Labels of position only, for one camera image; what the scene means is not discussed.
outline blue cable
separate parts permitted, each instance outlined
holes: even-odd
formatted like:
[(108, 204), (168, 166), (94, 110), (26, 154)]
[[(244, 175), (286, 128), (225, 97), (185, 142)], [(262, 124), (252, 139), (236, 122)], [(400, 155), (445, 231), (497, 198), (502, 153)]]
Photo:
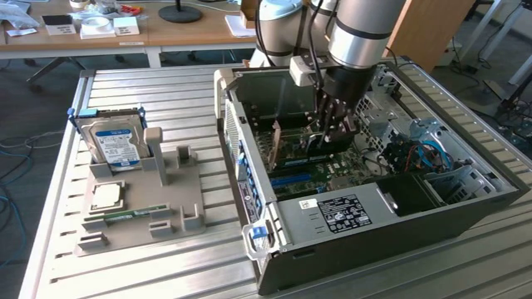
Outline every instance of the blue cable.
[(5, 196), (0, 196), (0, 199), (1, 199), (2, 201), (5, 201), (5, 202), (10, 205), (10, 208), (12, 208), (13, 211), (14, 211), (16, 221), (18, 222), (20, 233), (21, 233), (21, 235), (22, 235), (22, 242), (21, 242), (21, 244), (20, 244), (20, 248), (18, 248), (18, 250), (12, 254), (10, 258), (0, 265), (0, 269), (1, 269), (1, 268), (4, 268), (4, 266), (6, 266), (6, 264), (9, 264), (9, 262), (10, 262), (12, 260), (14, 260), (14, 259), (22, 254), (22, 251), (24, 251), (24, 248), (25, 248), (25, 242), (26, 242), (25, 239), (26, 239), (26, 237), (25, 237), (22, 219), (20, 218), (20, 212), (18, 212), (18, 209), (16, 208), (16, 205), (10, 202), (10, 200), (9, 200)]
[(14, 176), (14, 178), (12, 178), (8, 182), (0, 183), (0, 186), (6, 186), (8, 184), (13, 183), (17, 179), (20, 179), (24, 174), (26, 174), (29, 172), (29, 170), (32, 169), (32, 158), (29, 156), (25, 156), (24, 154), (10, 154), (4, 151), (0, 151), (0, 154), (4, 154), (5, 156), (12, 156), (12, 157), (22, 157), (28, 160), (28, 167), (25, 168), (25, 170), (17, 176)]
[[(422, 145), (429, 145), (433, 148), (436, 148), (436, 150), (440, 152), (440, 156), (441, 156), (441, 160), (445, 162), (446, 167), (452, 170), (452, 164), (449, 161), (449, 158), (446, 157), (446, 154), (441, 148), (441, 146), (437, 144), (437, 142), (433, 141), (425, 141), (424, 143), (421, 143)], [(432, 163), (428, 161), (428, 159), (425, 158), (425, 154), (422, 153), (422, 148), (418, 148), (418, 156), (421, 157), (422, 162), (425, 162), (425, 164), (432, 167)]]

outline blue cable on floor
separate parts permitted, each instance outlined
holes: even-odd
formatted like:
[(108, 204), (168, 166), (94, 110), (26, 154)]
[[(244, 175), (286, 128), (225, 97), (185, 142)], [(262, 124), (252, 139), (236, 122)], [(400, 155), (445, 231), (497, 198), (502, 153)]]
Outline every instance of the blue cable on floor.
[(22, 242), (20, 244), (18, 250), (12, 254), (10, 258), (0, 265), (0, 269), (2, 269), (4, 266), (6, 266), (6, 264), (9, 264), (9, 262), (12, 260), (14, 260), (22, 254), (22, 251), (24, 251), (24, 248), (25, 248), (26, 237), (25, 237), (22, 219), (20, 218), (20, 212), (18, 212), (18, 209), (16, 208), (16, 205), (10, 202), (10, 200), (5, 196), (0, 196), (0, 199), (2, 201), (5, 201), (5, 203), (8, 205), (10, 205), (10, 208), (14, 211), (16, 221), (18, 222), (20, 233), (22, 235)]
[(28, 160), (28, 166), (24, 169), (24, 171), (20, 173), (20, 175), (17, 175), (14, 178), (12, 178), (8, 182), (0, 183), (0, 186), (6, 186), (8, 184), (13, 183), (17, 179), (20, 179), (24, 174), (26, 174), (29, 172), (29, 170), (32, 169), (32, 158), (29, 156), (25, 156), (24, 154), (10, 154), (4, 151), (0, 151), (0, 154), (4, 154), (5, 156), (12, 156), (12, 157), (22, 157)]
[[(10, 157), (22, 157), (28, 160), (28, 167), (24, 169), (24, 171), (17, 176), (14, 176), (14, 178), (12, 178), (9, 181), (6, 181), (5, 183), (0, 183), (0, 186), (6, 186), (8, 184), (13, 183), (17, 179), (20, 179), (24, 174), (29, 172), (29, 170), (32, 169), (32, 158), (24, 154), (12, 154), (4, 151), (0, 151), (0, 154)], [(6, 264), (9, 264), (9, 262), (22, 254), (26, 243), (26, 236), (24, 231), (22, 219), (20, 217), (20, 211), (18, 208), (16, 207), (16, 204), (5, 196), (0, 196), (0, 200), (2, 200), (5, 204), (10, 207), (10, 209), (14, 211), (16, 221), (18, 223), (20, 233), (22, 236), (22, 242), (20, 244), (18, 250), (12, 254), (10, 258), (0, 265), (0, 269), (2, 269), (4, 266), (6, 266)]]

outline metal slotted table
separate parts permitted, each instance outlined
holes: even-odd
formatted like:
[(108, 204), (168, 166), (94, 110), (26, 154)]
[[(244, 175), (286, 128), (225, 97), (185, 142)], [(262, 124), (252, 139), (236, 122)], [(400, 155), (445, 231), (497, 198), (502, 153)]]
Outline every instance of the metal slotted table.
[[(20, 298), (257, 298), (252, 263), (214, 126), (213, 72), (234, 65), (84, 73), (73, 107), (141, 103), (162, 150), (190, 145), (200, 162), (205, 233), (104, 254), (72, 255), (90, 156), (70, 124)], [(530, 161), (414, 66), (402, 70), (526, 184)], [(402, 99), (421, 116), (425, 107)], [(532, 293), (532, 193), (458, 238), (265, 298), (517, 298)]]

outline wooden cabinet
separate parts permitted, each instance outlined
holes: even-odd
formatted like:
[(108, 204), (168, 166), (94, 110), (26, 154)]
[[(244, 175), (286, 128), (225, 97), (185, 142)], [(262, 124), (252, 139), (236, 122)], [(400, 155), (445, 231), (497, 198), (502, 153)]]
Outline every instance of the wooden cabinet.
[(388, 47), (428, 72), (436, 66), (474, 0), (406, 0)]

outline sticker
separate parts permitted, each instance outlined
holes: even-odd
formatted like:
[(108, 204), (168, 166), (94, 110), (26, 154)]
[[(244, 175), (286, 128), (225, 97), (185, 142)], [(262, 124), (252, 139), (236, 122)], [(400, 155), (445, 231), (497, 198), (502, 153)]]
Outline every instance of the sticker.
[(133, 218), (132, 215), (117, 216), (117, 217), (112, 217), (112, 218), (105, 219), (105, 222), (117, 222), (117, 221), (121, 221), (121, 220), (128, 220), (130, 218)]
[(321, 160), (321, 159), (325, 159), (325, 158), (326, 158), (326, 155), (314, 156), (314, 157), (309, 157), (309, 158), (308, 158), (308, 161)]
[(301, 210), (309, 209), (317, 207), (317, 201), (314, 198), (306, 199), (305, 201), (298, 201), (298, 205), (301, 206)]
[(238, 190), (240, 196), (244, 198), (241, 201), (244, 203), (244, 209), (246, 212), (249, 223), (258, 221), (260, 219), (260, 212), (257, 207), (254, 206), (254, 201), (252, 201), (252, 192), (248, 188), (248, 181), (238, 182)]
[(24, 30), (6, 30), (5, 31), (9, 36), (24, 36), (25, 34), (36, 33), (33, 28), (24, 29)]
[(372, 223), (354, 194), (321, 201), (317, 205), (329, 230), (334, 234)]
[(149, 214), (149, 210), (145, 211), (133, 211), (134, 216), (142, 216)]
[(144, 45), (144, 42), (120, 42), (118, 45)]
[(138, 152), (136, 146), (129, 143), (132, 136), (132, 131), (128, 129), (96, 132), (96, 140), (110, 165), (130, 166), (138, 164)]
[(61, 34), (73, 34), (73, 33), (76, 33), (72, 25), (56, 26), (56, 29), (61, 32)]
[(116, 27), (114, 29), (118, 30), (118, 34), (130, 34), (129, 27)]
[(288, 162), (284, 163), (284, 166), (293, 165), (293, 164), (301, 164), (301, 163), (305, 163), (306, 161), (308, 161), (306, 159), (304, 159), (304, 160), (288, 161)]

